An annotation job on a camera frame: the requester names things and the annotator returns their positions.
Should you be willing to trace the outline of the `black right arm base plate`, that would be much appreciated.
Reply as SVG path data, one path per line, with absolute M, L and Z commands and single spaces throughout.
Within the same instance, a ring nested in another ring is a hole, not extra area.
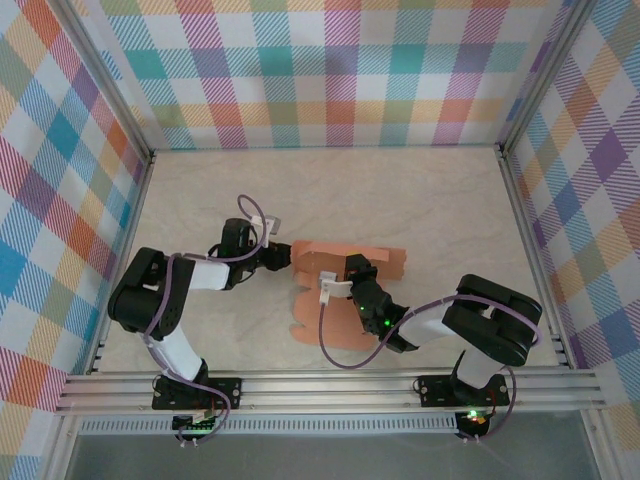
M 447 375 L 417 378 L 416 390 L 422 407 L 508 406 L 510 396 L 503 375 L 496 374 L 482 389 L 476 389 Z

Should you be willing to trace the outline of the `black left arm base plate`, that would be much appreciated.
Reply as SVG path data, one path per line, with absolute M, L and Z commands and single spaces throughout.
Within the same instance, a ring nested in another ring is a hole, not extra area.
M 186 385 L 165 376 L 154 379 L 153 410 L 221 410 L 225 400 L 209 391 Z M 230 402 L 230 409 L 240 406 L 242 380 L 240 378 L 209 378 L 208 387 L 223 393 Z

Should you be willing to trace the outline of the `aluminium side rail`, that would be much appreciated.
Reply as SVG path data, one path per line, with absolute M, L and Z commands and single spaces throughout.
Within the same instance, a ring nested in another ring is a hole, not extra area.
M 559 316 L 558 306 L 553 296 L 550 281 L 544 270 L 542 254 L 537 244 L 534 229 L 529 222 L 526 205 L 517 184 L 516 175 L 501 144 L 494 146 L 494 153 L 523 242 L 529 268 L 539 296 L 539 302 L 543 307 L 543 316 L 546 318 L 551 342 L 554 347 L 558 348 L 557 357 L 559 363 L 567 368 L 576 369 L 575 357 L 571 351 L 568 337 L 566 336 L 564 326 Z
M 115 264 L 113 276 L 109 280 L 106 290 L 107 301 L 109 300 L 110 295 L 114 291 L 119 282 L 119 279 L 124 274 L 124 271 L 126 270 L 126 267 L 128 265 L 128 258 L 131 253 L 136 230 L 140 221 L 140 216 L 153 175 L 156 157 L 156 152 L 152 150 L 150 153 L 150 157 L 146 161 L 144 169 L 142 170 L 140 185 L 136 190 L 134 202 L 130 210 L 126 228 L 124 230 L 123 242 L 121 244 L 120 250 L 118 251 L 117 263 Z M 99 362 L 101 360 L 102 350 L 104 349 L 108 337 L 111 322 L 108 316 L 107 301 L 101 309 L 99 320 L 96 322 L 96 326 L 93 331 L 91 343 L 89 344 L 87 351 L 87 358 L 82 371 L 83 375 L 92 375 L 99 370 Z

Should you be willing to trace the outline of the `grey metal sheet panel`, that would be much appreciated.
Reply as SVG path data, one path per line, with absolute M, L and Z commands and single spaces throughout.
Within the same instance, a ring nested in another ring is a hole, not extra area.
M 64 480 L 601 480 L 585 453 L 431 446 L 432 436 L 83 436 Z

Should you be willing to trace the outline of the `aluminium frame post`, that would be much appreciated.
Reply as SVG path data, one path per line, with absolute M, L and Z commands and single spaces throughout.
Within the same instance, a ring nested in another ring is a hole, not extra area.
M 105 97 L 106 102 L 113 110 L 135 150 L 141 157 L 151 161 L 154 150 L 144 137 L 142 129 L 126 104 L 113 76 L 95 47 L 71 0 L 47 0 L 47 3 L 78 50 L 98 90 Z
M 82 419 L 79 415 L 54 417 L 39 467 L 39 480 L 65 480 Z
M 601 480 L 619 480 L 618 468 L 601 411 L 582 410 L 581 417 Z
M 592 13 L 597 0 L 551 0 L 532 40 L 532 52 L 519 89 L 513 95 L 495 144 L 499 158 L 506 160 L 532 121 L 545 94 L 566 60 L 569 50 Z

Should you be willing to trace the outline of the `long aluminium base rail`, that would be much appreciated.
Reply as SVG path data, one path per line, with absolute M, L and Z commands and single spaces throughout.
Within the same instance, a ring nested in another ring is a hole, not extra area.
M 242 413 L 392 413 L 421 410 L 415 379 L 426 370 L 221 372 L 243 379 Z M 57 412 L 67 415 L 150 414 L 154 396 L 149 372 L 72 376 Z M 516 380 L 523 411 L 574 411 L 607 405 L 589 370 L 525 368 Z

